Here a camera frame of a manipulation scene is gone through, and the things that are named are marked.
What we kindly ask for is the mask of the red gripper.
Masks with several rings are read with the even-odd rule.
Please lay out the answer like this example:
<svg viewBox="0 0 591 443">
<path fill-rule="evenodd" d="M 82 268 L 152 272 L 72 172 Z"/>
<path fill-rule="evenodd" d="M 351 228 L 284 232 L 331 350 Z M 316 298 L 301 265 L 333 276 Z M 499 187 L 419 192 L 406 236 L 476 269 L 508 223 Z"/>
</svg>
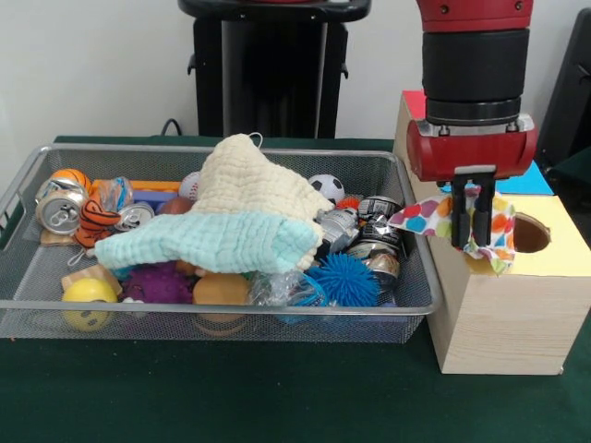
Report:
<svg viewBox="0 0 591 443">
<path fill-rule="evenodd" d="M 452 181 L 452 245 L 463 249 L 470 238 L 466 209 L 467 177 L 493 173 L 497 179 L 524 174 L 537 147 L 537 129 L 530 117 L 494 126 L 436 126 L 413 120 L 407 127 L 406 150 L 414 175 L 422 182 Z M 490 243 L 493 177 L 476 177 L 479 187 L 473 215 L 473 234 L 478 246 Z"/>
</svg>

